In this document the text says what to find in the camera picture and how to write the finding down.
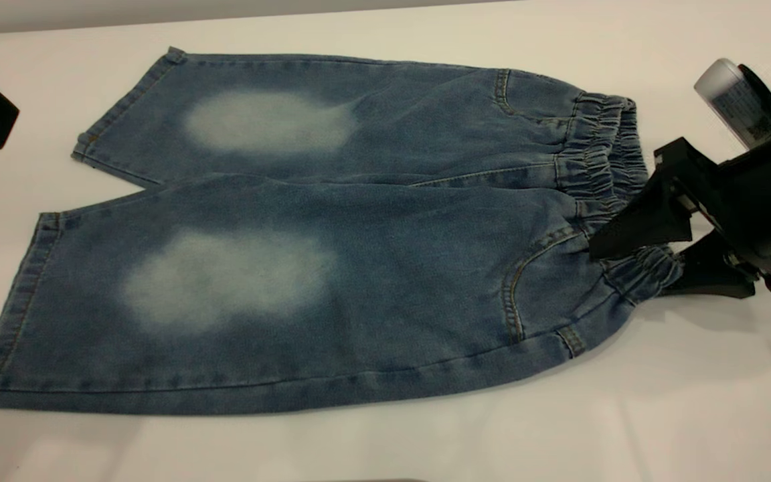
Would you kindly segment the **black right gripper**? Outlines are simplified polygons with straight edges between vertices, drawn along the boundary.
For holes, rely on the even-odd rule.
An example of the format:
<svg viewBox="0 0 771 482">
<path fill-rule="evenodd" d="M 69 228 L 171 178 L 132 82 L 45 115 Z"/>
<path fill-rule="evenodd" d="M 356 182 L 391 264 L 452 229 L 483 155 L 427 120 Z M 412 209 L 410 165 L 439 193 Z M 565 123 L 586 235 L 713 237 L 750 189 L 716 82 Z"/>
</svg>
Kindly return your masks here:
<svg viewBox="0 0 771 482">
<path fill-rule="evenodd" d="M 682 275 L 661 298 L 689 294 L 746 299 L 756 281 L 771 292 L 771 141 L 723 163 L 683 138 L 655 151 L 658 171 L 588 242 L 593 260 L 693 239 L 692 213 L 713 230 L 677 253 Z"/>
</svg>

